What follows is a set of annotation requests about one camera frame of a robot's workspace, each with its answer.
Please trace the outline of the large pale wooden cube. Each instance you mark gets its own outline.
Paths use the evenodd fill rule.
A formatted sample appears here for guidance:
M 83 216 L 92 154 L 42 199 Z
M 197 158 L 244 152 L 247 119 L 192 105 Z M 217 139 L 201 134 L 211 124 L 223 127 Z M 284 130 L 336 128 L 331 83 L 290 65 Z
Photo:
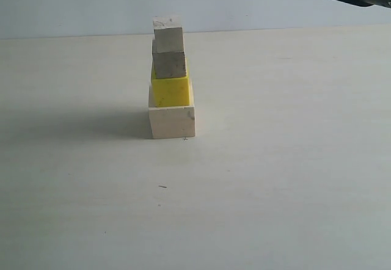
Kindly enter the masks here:
M 153 89 L 148 91 L 148 116 L 154 139 L 189 138 L 196 135 L 196 117 L 192 81 L 189 81 L 188 106 L 155 106 Z

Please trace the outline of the medium wooden cube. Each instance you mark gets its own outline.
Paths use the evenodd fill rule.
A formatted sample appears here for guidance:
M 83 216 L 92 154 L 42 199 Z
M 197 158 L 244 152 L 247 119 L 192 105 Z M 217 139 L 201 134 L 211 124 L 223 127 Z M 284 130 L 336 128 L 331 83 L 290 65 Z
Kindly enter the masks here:
M 153 68 L 157 79 L 182 78 L 186 76 L 186 54 L 184 51 L 159 53 L 156 40 L 152 40 Z

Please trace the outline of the small wooden cube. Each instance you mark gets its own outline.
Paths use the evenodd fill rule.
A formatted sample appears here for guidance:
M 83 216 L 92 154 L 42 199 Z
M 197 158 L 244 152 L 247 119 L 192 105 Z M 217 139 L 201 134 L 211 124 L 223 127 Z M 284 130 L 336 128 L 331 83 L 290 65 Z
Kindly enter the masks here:
M 184 51 L 183 27 L 179 16 L 153 17 L 153 30 L 158 53 Z

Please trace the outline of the yellow cube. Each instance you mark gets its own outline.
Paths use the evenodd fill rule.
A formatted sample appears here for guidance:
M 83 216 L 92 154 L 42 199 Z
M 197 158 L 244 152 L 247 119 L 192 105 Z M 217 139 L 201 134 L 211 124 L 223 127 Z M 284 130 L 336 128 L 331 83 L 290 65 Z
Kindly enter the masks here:
M 194 104 L 188 61 L 185 66 L 186 74 L 184 77 L 158 79 L 154 63 L 152 63 L 149 90 L 150 107 L 173 108 Z

